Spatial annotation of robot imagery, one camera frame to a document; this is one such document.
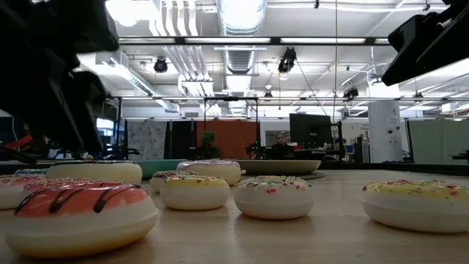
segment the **table surface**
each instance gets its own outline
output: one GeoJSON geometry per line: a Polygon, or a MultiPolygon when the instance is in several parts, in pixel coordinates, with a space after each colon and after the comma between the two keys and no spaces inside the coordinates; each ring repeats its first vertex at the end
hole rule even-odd
{"type": "MultiPolygon", "coordinates": [[[[141,241],[79,260],[31,260],[0,240],[0,263],[468,263],[469,234],[439,235],[378,224],[363,212],[361,189],[379,179],[439,179],[469,185],[469,177],[373,170],[327,170],[311,180],[314,207],[302,218],[266,221],[243,215],[232,197],[219,209],[184,212],[165,208],[141,241]]],[[[0,211],[0,228],[12,211],[0,211]]]]}

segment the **orange partition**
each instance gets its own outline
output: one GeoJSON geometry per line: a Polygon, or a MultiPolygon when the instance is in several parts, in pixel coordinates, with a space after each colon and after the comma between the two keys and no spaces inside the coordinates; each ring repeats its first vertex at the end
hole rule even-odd
{"type": "MultiPolygon", "coordinates": [[[[220,158],[249,158],[245,148],[256,141],[256,123],[233,120],[207,121],[207,131],[215,131],[215,147],[220,150],[220,158]]],[[[204,122],[197,122],[197,145],[202,145],[204,122]]]]}

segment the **computer monitor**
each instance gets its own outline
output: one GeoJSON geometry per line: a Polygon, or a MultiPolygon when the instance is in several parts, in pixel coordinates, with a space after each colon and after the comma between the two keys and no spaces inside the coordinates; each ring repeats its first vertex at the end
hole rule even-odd
{"type": "Polygon", "coordinates": [[[290,136],[292,142],[309,148],[333,144],[330,117],[313,114],[290,114],[290,136]]]}

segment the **donut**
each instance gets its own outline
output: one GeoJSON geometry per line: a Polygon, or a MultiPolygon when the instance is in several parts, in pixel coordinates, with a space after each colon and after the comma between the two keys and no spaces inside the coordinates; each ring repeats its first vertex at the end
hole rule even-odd
{"type": "Polygon", "coordinates": [[[234,203],[248,216],[295,219],[312,209],[312,186],[296,177],[253,177],[237,184],[234,203]]]}
{"type": "Polygon", "coordinates": [[[44,175],[0,175],[0,210],[16,208],[23,187],[39,179],[44,175]]]}
{"type": "Polygon", "coordinates": [[[90,177],[107,182],[141,183],[141,167],[127,161],[72,161],[57,163],[46,174],[51,179],[90,177]]]}
{"type": "Polygon", "coordinates": [[[149,183],[152,185],[153,191],[155,193],[160,193],[160,188],[164,184],[164,180],[166,177],[171,176],[189,176],[189,175],[197,175],[195,172],[191,171],[162,171],[162,172],[155,172],[152,178],[149,180],[149,183]]]}
{"type": "Polygon", "coordinates": [[[47,169],[19,169],[15,172],[15,174],[39,174],[39,175],[45,175],[47,172],[47,169]]]}
{"type": "Polygon", "coordinates": [[[209,210],[223,206],[230,194],[228,183],[219,177],[167,177],[160,189],[161,201],[178,210],[209,210]]]}
{"type": "Polygon", "coordinates": [[[362,206],[373,220],[420,232],[469,230],[469,189],[439,180],[388,180],[363,187],[362,206]]]}
{"type": "Polygon", "coordinates": [[[225,178],[230,186],[241,180],[241,167],[236,161],[203,160],[183,161],[177,165],[177,170],[190,170],[198,175],[225,178]]]}
{"type": "Polygon", "coordinates": [[[23,188],[23,191],[20,193],[20,201],[26,198],[28,195],[32,194],[35,191],[38,191],[42,188],[50,188],[50,187],[60,187],[60,186],[68,186],[68,185],[78,185],[78,184],[85,184],[85,183],[102,183],[101,186],[105,186],[102,180],[92,179],[92,178],[60,178],[60,179],[48,179],[46,177],[33,180],[26,184],[23,188]]]}
{"type": "Polygon", "coordinates": [[[42,188],[17,206],[5,241],[29,257],[87,256],[143,238],[157,214],[148,193],[136,184],[42,188]]]}

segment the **green plate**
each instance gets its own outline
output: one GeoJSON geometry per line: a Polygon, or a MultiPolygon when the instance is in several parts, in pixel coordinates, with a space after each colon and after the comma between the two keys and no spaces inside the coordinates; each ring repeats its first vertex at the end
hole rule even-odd
{"type": "Polygon", "coordinates": [[[136,161],[141,167],[143,173],[143,180],[149,180],[152,178],[155,172],[161,172],[165,170],[175,170],[179,162],[186,161],[180,160],[154,160],[154,161],[136,161]]]}

